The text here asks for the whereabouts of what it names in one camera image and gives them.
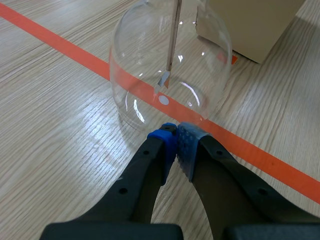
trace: orange tape line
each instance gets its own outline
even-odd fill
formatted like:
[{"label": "orange tape line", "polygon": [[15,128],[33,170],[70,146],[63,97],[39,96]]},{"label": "orange tape line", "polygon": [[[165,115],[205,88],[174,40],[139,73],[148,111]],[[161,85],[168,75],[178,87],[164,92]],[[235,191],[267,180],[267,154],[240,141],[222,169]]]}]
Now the orange tape line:
[{"label": "orange tape line", "polygon": [[[0,3],[0,16],[96,74],[107,80],[109,79],[109,64],[98,57],[72,44],[2,3]],[[119,74],[126,79],[125,82],[119,83],[123,88],[130,90],[132,94],[151,104],[171,118],[174,118],[179,122],[192,122],[194,117],[199,117],[197,113],[168,96],[169,105],[165,106],[158,104],[157,102],[154,103],[152,101],[154,92],[153,87],[129,75],[120,68],[116,70],[116,74]],[[316,179],[245,141],[214,122],[205,120],[201,124],[201,127],[211,133],[231,153],[320,204],[320,182]]]}]

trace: wood grain surface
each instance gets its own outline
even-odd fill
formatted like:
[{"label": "wood grain surface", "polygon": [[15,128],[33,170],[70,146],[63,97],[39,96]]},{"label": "wood grain surface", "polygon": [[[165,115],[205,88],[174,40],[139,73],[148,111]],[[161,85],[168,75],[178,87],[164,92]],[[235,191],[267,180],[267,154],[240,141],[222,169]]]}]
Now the wood grain surface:
[{"label": "wood grain surface", "polygon": [[[135,1],[1,2],[108,61],[112,31]],[[0,239],[36,240],[47,224],[92,207],[145,136],[121,121],[104,78],[2,18],[0,31]],[[210,118],[318,181],[319,39],[320,2],[306,0],[263,64],[238,56]],[[237,160],[320,216],[317,203]],[[152,221],[179,224],[186,240],[212,239],[200,198],[176,163]]]}]

